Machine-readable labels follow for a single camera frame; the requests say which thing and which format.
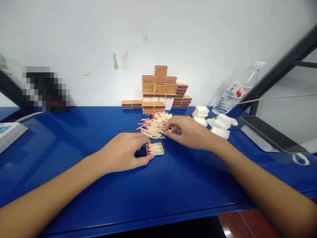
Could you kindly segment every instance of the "phone screen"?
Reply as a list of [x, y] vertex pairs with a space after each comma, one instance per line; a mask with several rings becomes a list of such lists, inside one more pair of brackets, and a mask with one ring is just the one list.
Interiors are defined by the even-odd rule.
[[246, 124], [251, 129], [253, 129], [261, 137], [266, 139], [267, 142], [269, 142], [270, 144], [272, 144], [271, 142], [273, 142], [274, 144], [278, 145], [281, 149], [283, 149], [285, 152], [307, 152], [304, 147], [300, 146], [295, 141], [280, 133], [278, 130], [274, 129], [269, 124], [262, 121], [260, 118], [256, 116], [241, 116], [241, 118], [246, 122]]

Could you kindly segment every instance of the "blue table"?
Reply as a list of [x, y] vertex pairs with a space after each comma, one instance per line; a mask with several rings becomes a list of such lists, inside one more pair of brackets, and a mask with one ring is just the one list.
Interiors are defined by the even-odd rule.
[[0, 122], [6, 122], [12, 114], [17, 113], [19, 110], [19, 107], [0, 107]]
[[[193, 110], [171, 113], [191, 115]], [[234, 108], [228, 116], [245, 114]], [[29, 130], [0, 154], [0, 207], [64, 172], [118, 133], [135, 132], [142, 117], [141, 109], [74, 107], [68, 113], [43, 113], [23, 121]], [[317, 197], [314, 155], [306, 154], [311, 164], [300, 166], [291, 155], [266, 153], [239, 129], [239, 122], [230, 128], [230, 143], [305, 196]], [[213, 154], [168, 138], [153, 142], [162, 142], [163, 156], [147, 166], [102, 177], [65, 207], [42, 236], [91, 237], [254, 207]], [[139, 153], [146, 154], [144, 148]]]

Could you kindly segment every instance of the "hand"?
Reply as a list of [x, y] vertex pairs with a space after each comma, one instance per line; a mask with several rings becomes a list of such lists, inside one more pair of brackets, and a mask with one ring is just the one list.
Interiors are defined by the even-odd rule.
[[193, 149], [214, 152], [217, 142], [226, 141], [188, 116], [173, 116], [166, 123], [164, 130], [167, 137]]
[[120, 133], [114, 137], [101, 150], [90, 155], [94, 163], [101, 170], [101, 176], [112, 173], [135, 169], [148, 164], [154, 155], [134, 157], [134, 153], [140, 150], [143, 144], [151, 144], [151, 141], [142, 133]]

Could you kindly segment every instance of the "charging cable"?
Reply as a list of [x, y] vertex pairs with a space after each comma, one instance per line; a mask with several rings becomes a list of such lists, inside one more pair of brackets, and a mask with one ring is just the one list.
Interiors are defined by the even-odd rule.
[[317, 93], [303, 94], [303, 95], [295, 95], [295, 96], [282, 96], [282, 97], [261, 98], [261, 99], [254, 99], [254, 100], [245, 101], [245, 102], [239, 102], [239, 103], [237, 103], [237, 104], [243, 104], [243, 103], [253, 102], [253, 101], [260, 101], [260, 100], [265, 100], [265, 99], [274, 99], [274, 98], [296, 98], [296, 97], [305, 97], [305, 96], [311, 96], [311, 95], [317, 95]]

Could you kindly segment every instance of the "left hand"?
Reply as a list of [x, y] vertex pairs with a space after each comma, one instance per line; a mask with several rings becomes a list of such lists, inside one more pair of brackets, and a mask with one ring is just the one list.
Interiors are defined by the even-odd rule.
[[95, 163], [101, 176], [147, 165], [154, 155], [136, 158], [134, 153], [140, 150], [143, 144], [151, 141], [142, 133], [120, 133], [101, 150], [89, 157]]

